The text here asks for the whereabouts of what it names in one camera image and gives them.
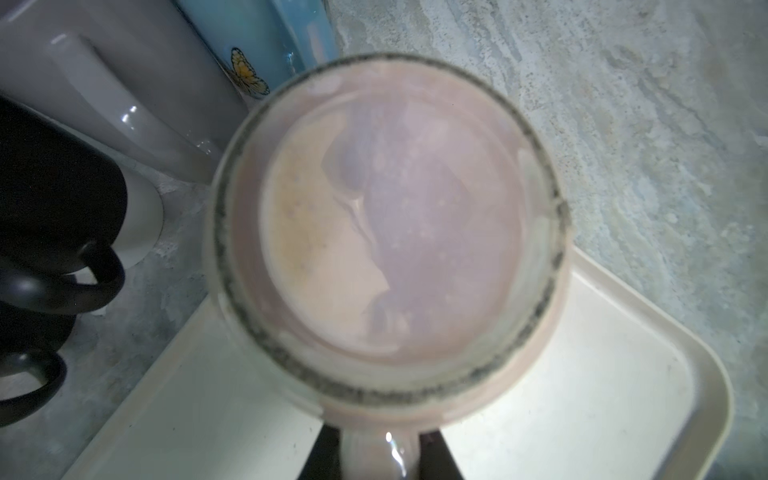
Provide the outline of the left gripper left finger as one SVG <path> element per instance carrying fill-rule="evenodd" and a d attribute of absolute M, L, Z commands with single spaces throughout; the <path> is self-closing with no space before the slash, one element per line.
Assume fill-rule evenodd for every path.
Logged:
<path fill-rule="evenodd" d="M 323 425 L 299 473 L 298 480 L 341 480 L 340 432 Z"/>

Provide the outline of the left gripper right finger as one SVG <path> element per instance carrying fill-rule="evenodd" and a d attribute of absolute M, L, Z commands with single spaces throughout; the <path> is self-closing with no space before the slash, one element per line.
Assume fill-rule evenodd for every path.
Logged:
<path fill-rule="evenodd" d="M 437 430 L 419 435 L 421 480 L 463 480 L 464 477 L 442 435 Z"/>

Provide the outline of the pink mug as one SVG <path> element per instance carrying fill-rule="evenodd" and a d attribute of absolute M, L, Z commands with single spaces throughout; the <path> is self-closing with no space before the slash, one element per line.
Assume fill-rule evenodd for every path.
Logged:
<path fill-rule="evenodd" d="M 420 479 L 419 435 L 508 392 L 563 311 L 572 225 L 530 123 L 377 53 L 286 83 L 214 177 L 204 262 L 237 349 L 340 432 L 342 479 Z"/>

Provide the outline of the black mug white base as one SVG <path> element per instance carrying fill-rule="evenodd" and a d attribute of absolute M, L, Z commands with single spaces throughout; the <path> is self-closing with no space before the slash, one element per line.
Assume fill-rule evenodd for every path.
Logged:
<path fill-rule="evenodd" d="M 56 315 L 103 308 L 163 219 L 144 177 L 2 99 L 2 302 Z"/>

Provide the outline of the blue mug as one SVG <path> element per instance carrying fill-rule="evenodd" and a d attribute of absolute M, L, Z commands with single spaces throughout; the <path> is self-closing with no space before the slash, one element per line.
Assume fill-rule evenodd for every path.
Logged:
<path fill-rule="evenodd" d="M 325 1 L 183 0 L 176 5 L 252 101 L 339 57 Z"/>

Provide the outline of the grey mug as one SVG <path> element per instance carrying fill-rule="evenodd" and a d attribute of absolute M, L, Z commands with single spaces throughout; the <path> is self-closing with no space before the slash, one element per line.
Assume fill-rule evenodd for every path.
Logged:
<path fill-rule="evenodd" d="M 5 1 L 1 91 L 176 179 L 208 184 L 247 109 L 169 1 Z"/>

